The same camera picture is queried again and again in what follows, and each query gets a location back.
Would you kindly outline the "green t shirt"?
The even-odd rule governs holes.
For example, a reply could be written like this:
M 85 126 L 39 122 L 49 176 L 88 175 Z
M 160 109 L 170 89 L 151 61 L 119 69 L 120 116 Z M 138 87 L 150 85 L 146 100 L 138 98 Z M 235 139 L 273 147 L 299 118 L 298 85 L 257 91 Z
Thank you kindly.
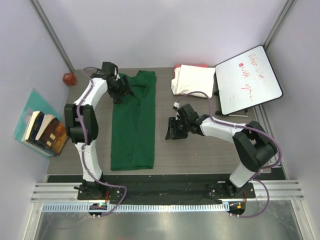
M 112 112 L 110 169 L 152 169 L 155 161 L 156 83 L 154 71 L 139 70 L 128 80 L 134 95 L 126 95 Z

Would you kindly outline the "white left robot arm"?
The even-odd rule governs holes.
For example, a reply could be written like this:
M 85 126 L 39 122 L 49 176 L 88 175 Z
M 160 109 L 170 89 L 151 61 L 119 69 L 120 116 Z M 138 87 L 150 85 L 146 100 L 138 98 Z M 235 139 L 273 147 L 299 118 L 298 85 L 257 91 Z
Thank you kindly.
M 96 140 L 99 125 L 95 108 L 104 94 L 109 94 L 114 104 L 121 104 L 125 96 L 134 94 L 127 77 L 120 76 L 118 66 L 107 61 L 88 76 L 88 85 L 81 96 L 64 106 L 66 133 L 78 151 L 83 172 L 82 183 L 75 189 L 80 197 L 97 200 L 110 190 L 118 191 L 121 197 L 127 193 L 125 186 L 104 181 L 98 161 Z

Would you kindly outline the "white dry-erase board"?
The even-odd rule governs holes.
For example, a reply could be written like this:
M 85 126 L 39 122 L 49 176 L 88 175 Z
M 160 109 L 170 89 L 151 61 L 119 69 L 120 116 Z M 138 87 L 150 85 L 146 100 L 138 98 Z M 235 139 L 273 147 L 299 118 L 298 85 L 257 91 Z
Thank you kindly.
M 262 45 L 215 66 L 217 115 L 233 113 L 280 99 L 282 87 Z

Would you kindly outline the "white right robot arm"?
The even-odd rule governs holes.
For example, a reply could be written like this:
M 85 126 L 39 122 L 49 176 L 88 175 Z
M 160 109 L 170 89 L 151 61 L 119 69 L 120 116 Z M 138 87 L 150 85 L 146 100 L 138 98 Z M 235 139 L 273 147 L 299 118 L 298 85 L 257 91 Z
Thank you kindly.
M 166 140 L 186 139 L 192 133 L 234 144 L 240 163 L 225 182 L 224 189 L 230 197 L 242 194 L 249 180 L 278 153 L 275 143 L 256 121 L 236 124 L 208 114 L 200 116 L 190 104 L 180 105 L 177 102 L 173 109 L 176 115 L 168 118 Z

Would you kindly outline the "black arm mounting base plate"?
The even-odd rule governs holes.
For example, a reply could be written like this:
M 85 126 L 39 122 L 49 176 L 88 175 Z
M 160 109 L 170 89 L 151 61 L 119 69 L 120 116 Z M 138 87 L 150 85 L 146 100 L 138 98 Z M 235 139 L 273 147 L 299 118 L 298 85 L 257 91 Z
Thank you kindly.
M 124 204 L 186 205 L 222 199 L 255 198 L 252 183 L 234 188 L 226 174 L 106 175 L 108 186 L 82 181 L 79 175 L 51 175 L 49 184 L 71 185 L 78 200 L 110 200 Z

